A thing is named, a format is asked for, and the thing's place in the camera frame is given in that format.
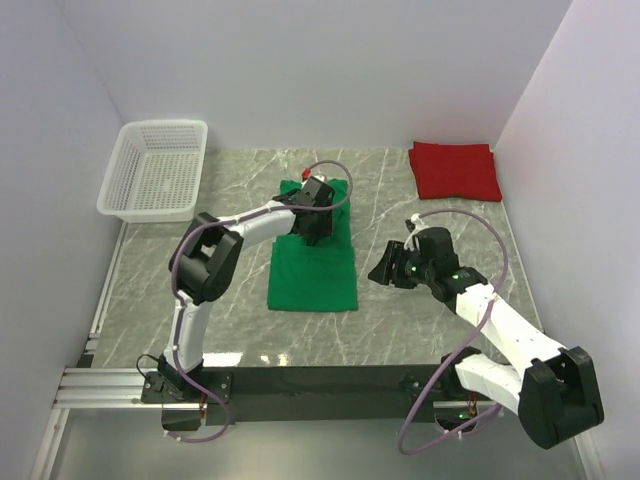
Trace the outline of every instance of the green cloth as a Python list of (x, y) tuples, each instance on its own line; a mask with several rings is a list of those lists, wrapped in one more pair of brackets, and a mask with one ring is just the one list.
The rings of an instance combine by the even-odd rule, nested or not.
[[(330, 180), (334, 203), (347, 193), (345, 180)], [(300, 188), (298, 182), (283, 180), (280, 192)], [(351, 205), (346, 202), (333, 211), (333, 235), (315, 246), (305, 245), (297, 235), (278, 237), (271, 251), (270, 310), (290, 312), (343, 312), (358, 309), (355, 252), (351, 245)]]

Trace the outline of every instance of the marble table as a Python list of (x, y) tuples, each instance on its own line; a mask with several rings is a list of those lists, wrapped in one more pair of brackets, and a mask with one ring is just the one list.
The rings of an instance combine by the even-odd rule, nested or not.
[[(471, 210), (504, 236), (511, 258), (502, 296), (540, 327), (500, 203), (417, 198), (406, 150), (242, 150), (210, 152), (198, 197), (198, 211), (240, 213), (277, 193), (283, 178), (298, 179), (318, 159), (339, 159), (353, 173), (352, 235), (358, 275), (358, 311), (290, 313), (266, 305), (271, 243), (244, 252), (227, 293), (213, 309), (204, 339), (207, 363), (219, 365), (361, 365), (439, 363), (471, 327), (434, 300), (428, 288), (401, 290), (367, 280), (387, 241), (404, 240), (404, 220), (442, 207)], [(342, 177), (323, 166), (320, 173)], [(488, 278), (501, 269), (492, 235), (470, 217), (439, 214), (430, 225), (447, 227), (463, 265)], [(186, 223), (129, 225), (112, 291), (101, 318), (94, 367), (132, 367), (138, 355), (158, 355), (169, 338), (173, 297), (167, 263)], [(475, 346), (500, 359), (484, 338)]]

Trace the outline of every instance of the white baseboard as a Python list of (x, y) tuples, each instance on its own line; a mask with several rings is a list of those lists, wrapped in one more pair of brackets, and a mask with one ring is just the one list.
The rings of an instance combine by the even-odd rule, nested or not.
[(575, 437), (578, 453), (584, 466), (587, 480), (606, 480), (604, 469), (600, 463), (600, 456), (596, 449), (596, 443), (590, 431), (581, 433)]

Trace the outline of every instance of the white laundry basket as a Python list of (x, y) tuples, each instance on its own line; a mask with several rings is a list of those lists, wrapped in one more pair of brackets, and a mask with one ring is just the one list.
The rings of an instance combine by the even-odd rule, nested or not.
[(98, 211), (129, 223), (191, 220), (207, 130), (199, 120), (150, 120), (122, 127)]

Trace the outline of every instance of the red towel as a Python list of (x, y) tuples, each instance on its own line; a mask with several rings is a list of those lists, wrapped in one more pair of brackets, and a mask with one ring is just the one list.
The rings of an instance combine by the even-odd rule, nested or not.
[(413, 142), (409, 164), (421, 199), (460, 197), (502, 201), (489, 145)]

